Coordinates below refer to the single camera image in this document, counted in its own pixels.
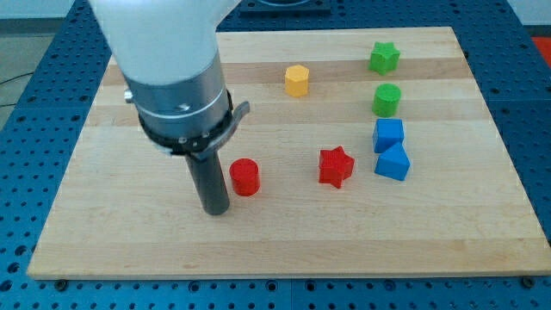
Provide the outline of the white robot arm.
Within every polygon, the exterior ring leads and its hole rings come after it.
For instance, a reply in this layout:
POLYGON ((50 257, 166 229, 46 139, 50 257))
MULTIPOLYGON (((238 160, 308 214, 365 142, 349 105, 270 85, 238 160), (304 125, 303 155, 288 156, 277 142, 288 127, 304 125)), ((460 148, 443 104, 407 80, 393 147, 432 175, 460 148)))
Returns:
POLYGON ((249 110, 232 106, 216 38, 239 2, 90 0, 141 126, 174 155, 215 154, 249 110))

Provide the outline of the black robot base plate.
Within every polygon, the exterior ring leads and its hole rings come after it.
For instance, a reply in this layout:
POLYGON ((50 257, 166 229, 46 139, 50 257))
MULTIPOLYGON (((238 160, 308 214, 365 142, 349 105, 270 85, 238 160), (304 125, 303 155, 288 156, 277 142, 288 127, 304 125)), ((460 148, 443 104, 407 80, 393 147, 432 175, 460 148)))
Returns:
POLYGON ((331 0, 243 0, 238 11, 242 16, 328 14, 331 12, 331 0))

